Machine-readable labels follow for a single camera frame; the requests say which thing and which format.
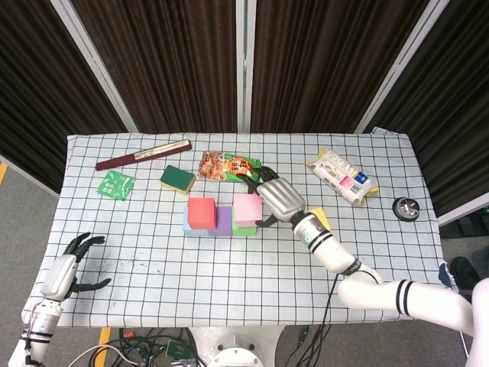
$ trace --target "black stripe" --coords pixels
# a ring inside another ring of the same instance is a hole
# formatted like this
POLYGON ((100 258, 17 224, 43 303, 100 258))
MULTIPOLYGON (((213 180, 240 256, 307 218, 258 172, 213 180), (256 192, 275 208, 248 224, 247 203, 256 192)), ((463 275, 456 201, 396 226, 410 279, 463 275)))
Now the black stripe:
POLYGON ((352 275, 353 273, 355 273, 360 267, 361 267, 361 261, 358 260, 357 258, 355 258, 355 260, 351 263, 351 265, 348 266, 340 274, 346 275, 348 277, 349 275, 352 275))
POLYGON ((403 284, 405 283, 405 280, 400 281, 399 286, 397 287, 397 292, 396 292, 396 308, 398 313, 402 313, 400 310, 400 289, 403 287, 403 284))
POLYGON ((47 338, 51 338, 53 336, 53 334, 39 333, 37 331, 31 331, 31 335, 45 336, 47 338))
POLYGON ((311 247, 314 245, 314 243, 316 243, 317 239, 320 239, 322 235, 328 233, 329 230, 325 229, 324 231, 322 231, 321 233, 319 233, 316 238, 314 239, 314 241, 311 241, 308 245, 307 245, 307 248, 310 250, 311 247))
POLYGON ((406 290, 404 291, 404 313, 407 315, 407 316, 411 316, 409 312, 407 312, 407 292, 409 291, 409 289, 411 288, 411 285, 413 285, 413 281, 410 281, 409 284, 406 286, 406 290))
POLYGON ((32 339, 32 338, 26 338, 25 336, 21 336, 21 339, 22 340, 30 340, 32 343, 44 343, 44 344, 49 344, 49 342, 51 341, 50 339, 49 340, 45 340, 45 339, 32 339))
POLYGON ((321 241, 318 242, 318 244, 316 246, 314 246, 314 248, 311 248, 311 253, 314 254, 314 251, 318 249, 318 247, 326 240, 326 239, 330 239, 331 237, 333 237, 333 235, 331 233, 329 233, 328 235, 326 235, 321 241))

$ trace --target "white checkered tablecloth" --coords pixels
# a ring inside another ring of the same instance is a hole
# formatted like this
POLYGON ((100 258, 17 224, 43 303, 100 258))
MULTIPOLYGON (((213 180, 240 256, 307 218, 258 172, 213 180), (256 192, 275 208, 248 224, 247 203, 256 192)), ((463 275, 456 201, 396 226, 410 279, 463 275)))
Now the white checkered tablecloth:
MULTIPOLYGON (((306 198, 322 206, 332 233, 385 281, 413 279, 439 284, 443 263, 439 228, 428 190, 406 135, 340 134, 110 134, 68 138, 65 180, 53 228, 28 311, 57 255, 77 235, 104 235, 80 263, 79 281, 112 282, 96 292, 74 294, 63 302, 61 326, 223 326, 320 323, 334 274, 293 239, 290 226, 259 229, 249 238, 189 238, 182 230, 188 196, 161 187, 172 164, 197 172, 203 151, 228 151, 259 158, 306 198), (98 161, 169 141, 189 139, 191 151, 115 168, 136 177, 126 201, 100 196, 107 171, 98 161), (321 148, 332 148, 364 173, 377 178, 379 197, 352 207, 306 168, 321 148), (417 221, 401 222, 391 210, 394 198, 409 196, 422 211, 417 221)), ((197 179, 190 196, 212 196, 232 205, 243 183, 197 179)), ((336 292, 331 323, 397 320, 398 313, 349 310, 336 292)))

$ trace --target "yellow block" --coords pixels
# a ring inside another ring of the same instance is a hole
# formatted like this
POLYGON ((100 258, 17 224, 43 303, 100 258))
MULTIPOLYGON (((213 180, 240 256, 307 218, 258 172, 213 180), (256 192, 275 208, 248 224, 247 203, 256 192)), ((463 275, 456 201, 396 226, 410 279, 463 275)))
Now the yellow block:
MULTIPOLYGON (((103 327, 100 331, 99 344, 106 344, 110 338, 110 327, 103 327)), ((107 355, 107 349, 104 349, 97 355, 95 360, 95 367, 104 367, 105 356, 107 355)))
POLYGON ((7 164, 6 163, 0 163, 0 185, 2 184, 3 177, 5 176, 5 172, 7 172, 7 164))
POLYGON ((327 228, 327 230, 331 231, 331 227, 329 226, 328 219, 326 218, 326 214, 324 214, 324 210, 322 208, 314 208, 310 209, 309 213, 316 215, 319 221, 327 228))

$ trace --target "black shoe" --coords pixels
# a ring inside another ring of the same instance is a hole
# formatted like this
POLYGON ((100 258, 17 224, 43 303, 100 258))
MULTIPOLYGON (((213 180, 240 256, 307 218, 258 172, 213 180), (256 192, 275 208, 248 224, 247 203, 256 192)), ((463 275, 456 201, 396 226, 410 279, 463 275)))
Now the black shoe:
POLYGON ((450 273, 452 273, 460 294, 472 303, 472 291, 475 285, 481 281, 469 260, 462 256, 454 258, 450 263, 450 273))

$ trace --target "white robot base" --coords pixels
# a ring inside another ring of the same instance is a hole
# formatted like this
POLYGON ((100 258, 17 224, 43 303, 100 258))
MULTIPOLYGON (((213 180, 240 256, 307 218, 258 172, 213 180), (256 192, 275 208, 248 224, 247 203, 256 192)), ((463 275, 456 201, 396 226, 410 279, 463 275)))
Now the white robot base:
POLYGON ((208 367, 274 367, 284 326, 192 327, 200 358, 208 367))

